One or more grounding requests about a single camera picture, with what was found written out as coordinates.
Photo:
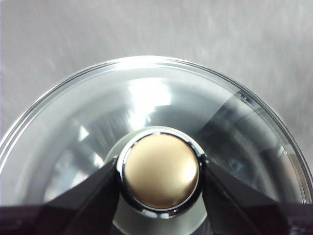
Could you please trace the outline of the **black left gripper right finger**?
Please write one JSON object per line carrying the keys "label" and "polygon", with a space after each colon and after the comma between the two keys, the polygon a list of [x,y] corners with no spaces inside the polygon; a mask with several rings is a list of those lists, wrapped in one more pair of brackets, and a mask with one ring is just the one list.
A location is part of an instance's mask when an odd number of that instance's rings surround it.
{"label": "black left gripper right finger", "polygon": [[202,161],[202,197],[212,232],[219,235],[288,235],[280,205],[212,161]]}

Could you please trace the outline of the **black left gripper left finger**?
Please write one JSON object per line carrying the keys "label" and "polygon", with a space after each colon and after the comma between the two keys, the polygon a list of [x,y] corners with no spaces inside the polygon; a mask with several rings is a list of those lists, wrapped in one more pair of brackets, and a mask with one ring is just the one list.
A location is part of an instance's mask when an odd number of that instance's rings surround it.
{"label": "black left gripper left finger", "polygon": [[45,203],[35,223],[37,235],[108,235],[119,200],[116,161]]}

